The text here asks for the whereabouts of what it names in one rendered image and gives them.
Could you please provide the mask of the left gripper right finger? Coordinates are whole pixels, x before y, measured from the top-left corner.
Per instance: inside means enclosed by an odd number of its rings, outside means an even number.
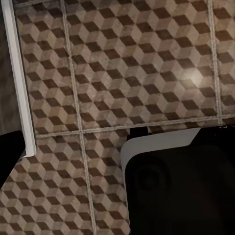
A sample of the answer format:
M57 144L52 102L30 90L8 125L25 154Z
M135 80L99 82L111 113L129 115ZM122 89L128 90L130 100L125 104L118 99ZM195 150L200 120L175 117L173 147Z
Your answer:
M235 169L235 132L224 130L219 147Z

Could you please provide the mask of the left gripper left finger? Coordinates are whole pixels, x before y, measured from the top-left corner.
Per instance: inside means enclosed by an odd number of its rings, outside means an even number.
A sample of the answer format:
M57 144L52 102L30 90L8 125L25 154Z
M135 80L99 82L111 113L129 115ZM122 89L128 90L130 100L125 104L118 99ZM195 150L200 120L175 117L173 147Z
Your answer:
M0 136L0 189L25 150L21 130Z

